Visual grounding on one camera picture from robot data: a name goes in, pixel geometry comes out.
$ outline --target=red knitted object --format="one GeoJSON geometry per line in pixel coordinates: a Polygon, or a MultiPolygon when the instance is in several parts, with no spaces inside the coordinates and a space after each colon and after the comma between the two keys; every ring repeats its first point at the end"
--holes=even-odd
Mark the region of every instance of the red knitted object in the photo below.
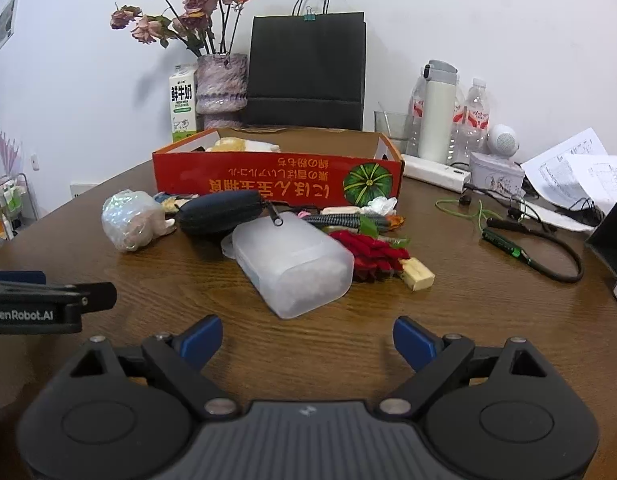
{"type": "Polygon", "coordinates": [[[341,230],[330,233],[330,236],[355,256],[353,275],[359,280],[374,281],[393,270],[402,270],[399,261],[410,258],[406,249],[394,249],[387,242],[367,235],[341,230]]]}

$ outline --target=milk carton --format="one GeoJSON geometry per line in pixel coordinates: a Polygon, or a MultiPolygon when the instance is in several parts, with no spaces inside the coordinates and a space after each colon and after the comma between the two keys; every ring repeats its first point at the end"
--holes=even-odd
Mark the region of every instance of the milk carton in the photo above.
{"type": "Polygon", "coordinates": [[[170,76],[173,142],[197,133],[195,112],[195,65],[177,65],[170,76]]]}

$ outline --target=red cardboard box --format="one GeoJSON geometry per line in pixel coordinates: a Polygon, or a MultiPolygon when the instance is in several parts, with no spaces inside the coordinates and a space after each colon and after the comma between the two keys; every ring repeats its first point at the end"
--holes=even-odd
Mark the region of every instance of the red cardboard box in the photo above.
{"type": "Polygon", "coordinates": [[[153,153],[157,189],[207,194],[257,189],[268,200],[364,206],[397,197],[404,161],[382,134],[324,128],[205,130],[153,153]],[[261,140],[282,153],[204,152],[220,137],[261,140]]]}

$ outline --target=pumpkin illustration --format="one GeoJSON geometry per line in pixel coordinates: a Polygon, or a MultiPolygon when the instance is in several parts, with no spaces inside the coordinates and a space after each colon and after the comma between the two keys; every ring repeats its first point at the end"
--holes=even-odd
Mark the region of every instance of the pumpkin illustration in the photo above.
{"type": "Polygon", "coordinates": [[[391,172],[376,162],[354,167],[344,181],[345,198],[356,206],[365,206],[378,196],[388,197],[393,189],[391,172]]]}

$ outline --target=paper document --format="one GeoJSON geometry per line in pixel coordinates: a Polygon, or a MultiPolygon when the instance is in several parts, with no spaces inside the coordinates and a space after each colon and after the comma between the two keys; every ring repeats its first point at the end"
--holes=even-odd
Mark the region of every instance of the paper document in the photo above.
{"type": "Polygon", "coordinates": [[[617,202],[617,156],[567,155],[567,161],[582,189],[608,214],[617,202]]]}
{"type": "Polygon", "coordinates": [[[593,129],[589,128],[522,164],[528,180],[540,196],[564,209],[588,197],[575,178],[567,155],[607,153],[593,129]]]}
{"type": "Polygon", "coordinates": [[[556,213],[555,211],[550,211],[539,205],[530,203],[529,205],[533,208],[533,211],[531,211],[530,209],[525,209],[524,204],[520,206],[522,212],[524,213],[525,219],[536,219],[535,215],[533,214],[534,212],[536,212],[545,224],[550,224],[555,227],[561,227],[562,229],[566,229],[567,231],[573,231],[574,233],[592,233],[595,229],[595,227],[580,224],[580,222],[573,220],[569,216],[561,215],[560,213],[556,213]]]}

